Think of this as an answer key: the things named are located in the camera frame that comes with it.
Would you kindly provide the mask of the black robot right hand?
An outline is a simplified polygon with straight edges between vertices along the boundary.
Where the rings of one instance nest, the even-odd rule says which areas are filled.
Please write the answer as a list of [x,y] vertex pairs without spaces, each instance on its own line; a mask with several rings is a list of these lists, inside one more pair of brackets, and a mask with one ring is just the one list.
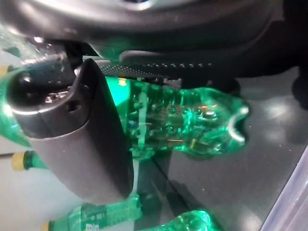
[[181,78],[184,87],[308,62],[305,0],[3,0],[6,48],[24,65],[6,99],[56,177],[93,204],[133,188],[128,140],[106,76]]

